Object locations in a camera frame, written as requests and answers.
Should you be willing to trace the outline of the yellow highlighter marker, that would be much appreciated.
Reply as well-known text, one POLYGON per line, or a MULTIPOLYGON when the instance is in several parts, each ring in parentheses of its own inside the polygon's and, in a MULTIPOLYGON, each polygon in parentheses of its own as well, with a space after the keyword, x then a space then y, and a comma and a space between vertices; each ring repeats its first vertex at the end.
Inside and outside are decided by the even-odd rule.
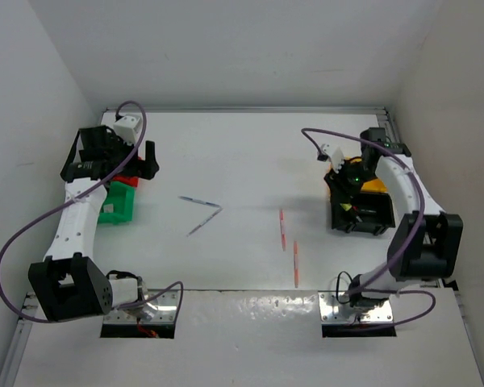
POLYGON ((344 211, 350 211, 353 208, 349 203, 341 203, 340 206, 344 211))

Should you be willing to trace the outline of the blue white pen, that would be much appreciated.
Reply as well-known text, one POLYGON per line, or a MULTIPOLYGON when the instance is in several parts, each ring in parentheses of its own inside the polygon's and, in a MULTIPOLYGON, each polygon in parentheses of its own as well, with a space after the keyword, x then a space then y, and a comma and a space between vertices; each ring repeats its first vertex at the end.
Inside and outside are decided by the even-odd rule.
POLYGON ((178 198, 181 199, 181 200, 187 201, 187 202, 192 202, 192 203, 203 205, 203 206, 221 208, 221 206, 216 204, 216 203, 204 201, 204 200, 197 199, 197 198, 190 198, 190 197, 186 197, 186 196, 178 196, 178 198))

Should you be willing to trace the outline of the orange pen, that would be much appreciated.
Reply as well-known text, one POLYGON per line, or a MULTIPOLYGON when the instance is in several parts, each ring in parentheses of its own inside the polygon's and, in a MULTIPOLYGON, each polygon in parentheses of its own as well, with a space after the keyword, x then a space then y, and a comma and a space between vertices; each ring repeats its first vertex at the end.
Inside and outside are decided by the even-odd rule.
POLYGON ((298 241, 293 243, 293 265, 294 265, 294 287, 299 287, 299 266, 298 266, 298 241))
POLYGON ((285 231, 285 216, 284 216, 283 209, 279 210, 279 226, 280 226, 282 250, 285 252, 286 251, 286 231, 285 231))

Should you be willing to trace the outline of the small white eraser card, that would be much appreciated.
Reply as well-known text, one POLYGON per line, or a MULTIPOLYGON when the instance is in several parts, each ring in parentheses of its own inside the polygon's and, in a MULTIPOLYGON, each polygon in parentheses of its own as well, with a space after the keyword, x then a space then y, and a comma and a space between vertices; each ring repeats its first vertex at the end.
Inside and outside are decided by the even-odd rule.
POLYGON ((102 207, 102 211, 105 214, 111 214, 111 213, 114 213, 115 212, 115 207, 114 207, 114 205, 112 203, 104 204, 103 207, 102 207))

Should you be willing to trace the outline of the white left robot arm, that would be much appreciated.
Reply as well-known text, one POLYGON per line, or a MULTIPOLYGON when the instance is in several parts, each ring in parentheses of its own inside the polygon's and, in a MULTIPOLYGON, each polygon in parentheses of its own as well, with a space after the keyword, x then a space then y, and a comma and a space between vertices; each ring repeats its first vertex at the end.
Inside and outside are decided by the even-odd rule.
POLYGON ((155 144, 145 144, 145 157, 134 149, 140 137, 140 118, 126 115, 113 126, 82 128, 77 132, 60 172, 65 200, 54 240, 45 257, 31 264, 28 279, 51 323, 109 314, 142 299, 141 277, 105 274, 94 263, 94 237, 102 214, 119 218, 131 214, 134 189, 99 185, 104 177, 151 180, 159 170, 155 144))

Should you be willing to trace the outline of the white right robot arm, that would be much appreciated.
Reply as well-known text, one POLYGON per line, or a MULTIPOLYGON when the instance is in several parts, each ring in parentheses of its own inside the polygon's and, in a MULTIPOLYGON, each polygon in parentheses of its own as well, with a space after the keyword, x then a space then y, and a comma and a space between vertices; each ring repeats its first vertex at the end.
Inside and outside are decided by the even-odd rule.
POLYGON ((391 143, 382 127, 357 137, 359 156, 322 148, 330 168, 331 228, 346 233, 382 235, 394 230, 384 263, 357 274, 343 301, 352 308, 381 305, 409 285, 453 275, 464 223, 445 211, 428 193, 404 143, 391 143))

